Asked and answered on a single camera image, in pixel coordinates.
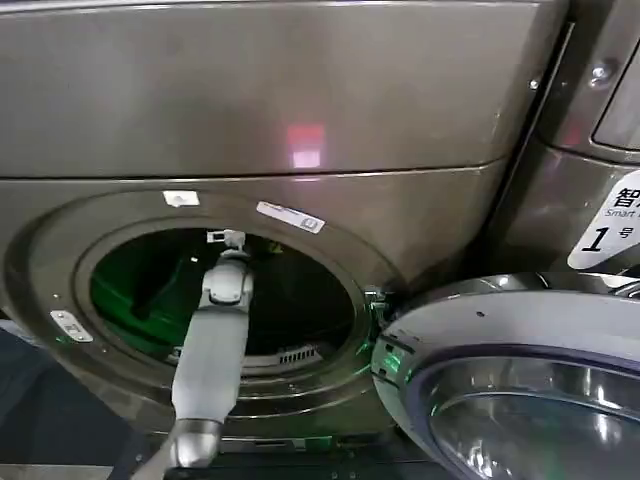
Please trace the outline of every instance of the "green light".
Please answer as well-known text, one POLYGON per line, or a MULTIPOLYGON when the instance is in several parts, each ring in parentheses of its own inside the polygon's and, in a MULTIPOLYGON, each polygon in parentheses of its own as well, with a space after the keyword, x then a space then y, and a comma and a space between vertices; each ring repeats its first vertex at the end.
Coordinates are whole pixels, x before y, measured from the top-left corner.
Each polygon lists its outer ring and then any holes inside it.
POLYGON ((385 359, 384 359, 384 364, 386 367, 388 367, 389 370, 391 370, 393 373, 398 373, 398 370, 400 369, 400 362, 401 362, 401 358, 397 355, 394 355, 393 353, 389 353, 385 359))

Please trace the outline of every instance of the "white sign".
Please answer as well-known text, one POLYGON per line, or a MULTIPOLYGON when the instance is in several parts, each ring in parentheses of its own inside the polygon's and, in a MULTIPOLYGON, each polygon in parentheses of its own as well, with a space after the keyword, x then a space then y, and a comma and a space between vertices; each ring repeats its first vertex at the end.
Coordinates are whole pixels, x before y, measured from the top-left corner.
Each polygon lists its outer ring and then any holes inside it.
POLYGON ((193 207, 200 205, 198 192, 190 190, 165 190, 162 192, 164 201, 172 207, 193 207))
POLYGON ((594 267, 640 243, 640 171, 621 178, 569 254, 576 270, 594 267))
POLYGON ((256 210, 267 217, 275 218, 294 227, 311 233, 318 233, 324 227, 325 221, 312 217, 306 213, 281 207, 268 202, 258 202, 256 210))

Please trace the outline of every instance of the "appliance top panel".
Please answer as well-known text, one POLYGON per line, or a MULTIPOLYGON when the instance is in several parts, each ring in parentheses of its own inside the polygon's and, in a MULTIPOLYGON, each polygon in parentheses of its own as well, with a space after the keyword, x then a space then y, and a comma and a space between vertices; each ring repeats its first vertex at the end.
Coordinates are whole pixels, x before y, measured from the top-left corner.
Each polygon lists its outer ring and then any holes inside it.
POLYGON ((2 177, 504 157, 562 0, 0 3, 2 177))

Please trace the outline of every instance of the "screw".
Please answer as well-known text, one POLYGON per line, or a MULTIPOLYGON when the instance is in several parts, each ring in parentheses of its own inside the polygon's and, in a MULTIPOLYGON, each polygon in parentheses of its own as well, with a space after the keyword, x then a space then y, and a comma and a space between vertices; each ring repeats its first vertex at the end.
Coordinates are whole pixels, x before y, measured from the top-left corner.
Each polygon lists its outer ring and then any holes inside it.
POLYGON ((606 83, 613 75, 613 65, 606 62, 597 63, 591 69, 591 81, 589 82, 592 87, 597 87, 606 83))
POLYGON ((604 67, 595 67, 591 71, 591 75, 593 75, 593 78, 605 78, 607 76, 607 69, 604 67))

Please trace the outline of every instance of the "sticker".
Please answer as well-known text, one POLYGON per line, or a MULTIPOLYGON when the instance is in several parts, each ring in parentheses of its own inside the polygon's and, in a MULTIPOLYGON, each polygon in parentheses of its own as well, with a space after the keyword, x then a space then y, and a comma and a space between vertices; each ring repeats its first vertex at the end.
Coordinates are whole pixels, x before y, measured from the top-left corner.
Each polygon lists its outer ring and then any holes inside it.
POLYGON ((164 201, 171 207, 193 207, 200 205, 198 192, 190 190, 165 190, 162 192, 164 201))
POLYGON ((66 310, 51 310, 51 318, 64 333, 76 342, 93 342, 93 337, 87 332, 72 313, 66 310))
POLYGON ((267 217, 275 218, 294 227, 301 228, 311 233, 319 233, 324 227, 325 221, 312 217, 306 213, 291 210, 290 208, 274 205, 273 203, 258 202, 256 210, 267 217))
POLYGON ((569 254, 576 270, 591 268, 640 243, 640 170, 620 179, 569 254))

